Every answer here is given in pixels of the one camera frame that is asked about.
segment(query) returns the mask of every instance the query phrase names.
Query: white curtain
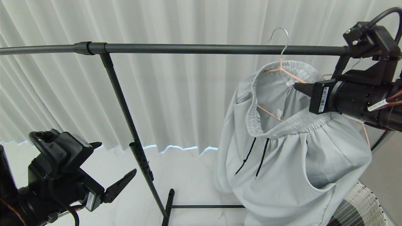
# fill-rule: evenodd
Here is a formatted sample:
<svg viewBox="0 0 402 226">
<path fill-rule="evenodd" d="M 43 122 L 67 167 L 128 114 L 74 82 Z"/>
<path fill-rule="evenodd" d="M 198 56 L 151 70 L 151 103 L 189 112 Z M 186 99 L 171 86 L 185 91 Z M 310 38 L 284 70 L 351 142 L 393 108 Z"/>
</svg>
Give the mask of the white curtain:
<svg viewBox="0 0 402 226">
<path fill-rule="evenodd" d="M 35 0 L 0 3 L 0 46 L 108 43 L 342 46 L 342 34 L 400 0 Z M 394 35 L 397 15 L 383 19 Z M 330 74 L 338 57 L 285 56 Z M 112 54 L 143 146 L 216 147 L 238 82 L 277 55 Z M 1 56 L 0 138 L 69 131 L 106 148 L 132 141 L 98 56 Z M 349 62 L 350 69 L 356 60 Z M 367 68 L 362 60 L 355 68 Z M 370 139 L 379 131 L 369 130 Z"/>
</svg>

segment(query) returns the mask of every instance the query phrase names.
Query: white marble floor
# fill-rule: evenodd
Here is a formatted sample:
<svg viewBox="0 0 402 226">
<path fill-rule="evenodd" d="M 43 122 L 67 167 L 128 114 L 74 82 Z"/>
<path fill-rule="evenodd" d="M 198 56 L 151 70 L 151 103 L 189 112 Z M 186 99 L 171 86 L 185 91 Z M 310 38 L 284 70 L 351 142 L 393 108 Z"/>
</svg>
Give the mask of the white marble floor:
<svg viewBox="0 0 402 226">
<path fill-rule="evenodd" d="M 17 187 L 28 183 L 27 167 L 39 151 L 29 143 L 3 143 Z M 156 148 L 145 150 L 154 184 L 163 205 L 170 188 L 175 189 L 175 205 L 240 204 L 234 196 L 218 193 L 212 183 L 213 161 L 216 151 L 198 155 L 197 149 L 183 151 L 171 148 L 159 154 Z M 162 215 L 152 197 L 131 151 L 119 148 L 105 150 L 100 147 L 83 164 L 82 168 L 107 188 L 127 172 L 136 168 L 137 175 L 120 193 L 113 203 L 102 204 L 95 211 L 80 210 L 80 225 L 135 225 L 158 226 Z M 174 209 L 170 217 L 171 226 L 240 226 L 244 225 L 245 209 Z M 73 217 L 66 215 L 57 220 L 55 226 L 70 226 Z"/>
</svg>

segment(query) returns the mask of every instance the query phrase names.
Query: drawstring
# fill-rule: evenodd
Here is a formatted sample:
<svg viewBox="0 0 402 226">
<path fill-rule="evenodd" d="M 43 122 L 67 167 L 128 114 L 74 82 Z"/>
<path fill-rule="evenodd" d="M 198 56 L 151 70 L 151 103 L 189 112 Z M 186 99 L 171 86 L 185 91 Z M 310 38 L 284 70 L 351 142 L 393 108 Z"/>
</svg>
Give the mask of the drawstring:
<svg viewBox="0 0 402 226">
<path fill-rule="evenodd" d="M 254 146 L 254 143 L 255 143 L 255 139 L 256 138 L 254 138 L 254 140 L 252 141 L 252 145 L 251 145 L 251 148 L 250 148 L 250 151 L 248 152 L 248 154 L 247 154 L 247 157 L 246 157 L 246 159 L 244 159 L 243 160 L 243 164 L 242 164 L 242 166 L 240 166 L 240 168 L 237 170 L 237 172 L 235 173 L 235 175 L 243 168 L 243 166 L 244 166 L 244 164 L 246 163 L 246 161 L 247 161 L 247 159 L 248 159 L 248 157 L 250 156 L 250 153 L 251 153 L 251 150 L 252 150 L 252 147 Z"/>
<path fill-rule="evenodd" d="M 266 152 L 267 146 L 268 146 L 268 141 L 269 141 L 269 138 L 267 138 L 267 142 L 265 142 L 263 157 L 261 158 L 260 165 L 258 166 L 257 173 L 255 174 L 255 178 L 256 178 L 256 179 L 257 179 L 258 173 L 260 172 L 261 166 L 263 165 L 263 161 L 264 161 L 264 157 L 265 157 L 265 152 Z"/>
</svg>

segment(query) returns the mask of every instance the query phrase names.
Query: clothes rack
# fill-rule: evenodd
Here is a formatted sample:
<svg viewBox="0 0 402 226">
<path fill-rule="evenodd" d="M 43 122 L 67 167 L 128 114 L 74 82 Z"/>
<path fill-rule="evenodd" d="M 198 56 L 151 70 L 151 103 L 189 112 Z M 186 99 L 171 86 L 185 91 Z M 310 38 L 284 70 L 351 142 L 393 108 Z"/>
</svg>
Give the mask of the clothes rack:
<svg viewBox="0 0 402 226">
<path fill-rule="evenodd" d="M 0 55 L 37 54 L 37 53 L 78 53 L 84 55 L 99 55 L 109 76 L 124 118 L 131 132 L 133 142 L 130 149 L 141 169 L 142 174 L 152 192 L 152 195 L 163 215 L 162 226 L 168 226 L 172 209 L 180 208 L 244 208 L 242 205 L 173 205 L 174 189 L 170 189 L 165 207 L 163 206 L 153 184 L 154 176 L 149 168 L 137 130 L 135 129 L 129 108 L 117 79 L 111 53 L 179 53 L 179 54 L 256 54 L 280 55 L 283 45 L 176 45 L 176 44 L 111 44 L 79 42 L 73 45 L 41 45 L 26 47 L 0 48 Z M 332 55 L 340 56 L 333 77 L 342 73 L 351 54 L 347 46 L 302 46 L 289 45 L 285 55 Z"/>
</svg>

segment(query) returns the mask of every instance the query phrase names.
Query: hanger hook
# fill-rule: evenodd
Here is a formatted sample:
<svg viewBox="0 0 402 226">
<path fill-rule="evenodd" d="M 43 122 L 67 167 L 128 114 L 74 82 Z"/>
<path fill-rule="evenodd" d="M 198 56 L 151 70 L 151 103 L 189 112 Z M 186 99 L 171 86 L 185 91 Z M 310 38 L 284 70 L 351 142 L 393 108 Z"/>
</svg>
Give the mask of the hanger hook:
<svg viewBox="0 0 402 226">
<path fill-rule="evenodd" d="M 353 70 L 353 68 L 354 68 L 358 63 L 360 63 L 360 61 L 361 61 L 361 58 L 359 59 L 359 61 L 358 61 L 357 63 L 353 64 L 351 70 Z"/>
<path fill-rule="evenodd" d="M 286 46 L 285 46 L 285 48 L 284 48 L 284 49 L 282 50 L 282 52 L 281 52 L 281 59 L 282 59 L 282 57 L 283 57 L 283 52 L 285 51 L 285 49 L 286 49 L 287 46 L 289 45 L 289 33 L 287 32 L 287 30 L 285 30 L 285 29 L 283 29 L 283 28 L 281 28 L 281 27 L 275 28 L 274 31 L 272 32 L 271 38 L 269 38 L 268 42 L 271 41 L 272 36 L 274 35 L 275 31 L 278 30 L 278 29 L 281 29 L 281 30 L 283 30 L 284 32 L 286 32 L 286 36 L 287 36 Z"/>
</svg>

